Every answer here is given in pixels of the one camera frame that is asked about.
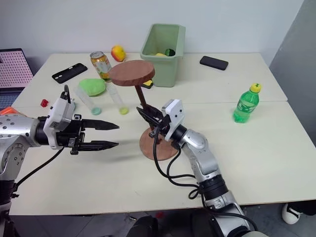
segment green plastic bin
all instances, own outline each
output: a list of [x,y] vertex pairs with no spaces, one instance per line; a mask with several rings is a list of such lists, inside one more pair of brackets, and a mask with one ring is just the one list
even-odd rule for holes
[[[176,81],[178,61],[183,57],[186,28],[180,25],[152,24],[143,45],[140,57],[153,63],[155,86],[173,87]],[[175,50],[174,56],[155,56],[166,49]]]

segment wooden disc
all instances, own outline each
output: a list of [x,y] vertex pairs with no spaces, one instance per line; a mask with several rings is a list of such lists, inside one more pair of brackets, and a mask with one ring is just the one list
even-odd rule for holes
[[123,62],[109,71],[112,82],[120,86],[141,85],[153,78],[154,75],[153,64],[144,60]]
[[[151,131],[152,130],[148,128],[142,134],[139,140],[139,147],[147,158],[154,160],[154,139],[149,136]],[[171,141],[167,142],[160,134],[158,138],[160,142],[157,144],[157,160],[169,159],[178,153],[178,151],[171,146]]]

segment person's shoe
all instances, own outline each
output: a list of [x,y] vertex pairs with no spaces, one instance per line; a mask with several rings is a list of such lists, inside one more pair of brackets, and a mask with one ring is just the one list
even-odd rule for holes
[[288,206],[288,203],[283,206],[282,209],[282,219],[289,225],[293,225],[300,219],[301,213],[295,211]]

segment green soda bottle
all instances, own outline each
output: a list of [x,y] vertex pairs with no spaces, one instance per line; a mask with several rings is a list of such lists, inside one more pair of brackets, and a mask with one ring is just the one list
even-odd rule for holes
[[233,115],[235,122],[245,123],[248,121],[250,114],[259,103],[260,90],[261,85],[253,83],[249,91],[241,95]]

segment phone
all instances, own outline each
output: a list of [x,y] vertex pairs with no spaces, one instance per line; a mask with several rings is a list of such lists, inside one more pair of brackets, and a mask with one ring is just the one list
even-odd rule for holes
[[74,64],[73,66],[62,70],[58,73],[55,73],[51,77],[57,81],[59,84],[64,83],[65,81],[68,81],[69,79],[79,75],[80,73],[83,73],[84,71],[87,71],[88,68],[82,64],[82,63],[77,63]]
[[203,56],[202,59],[199,61],[199,63],[205,66],[219,69],[219,70],[225,70],[228,66],[227,61],[223,61],[223,60],[219,60],[219,59],[211,58],[207,56]]

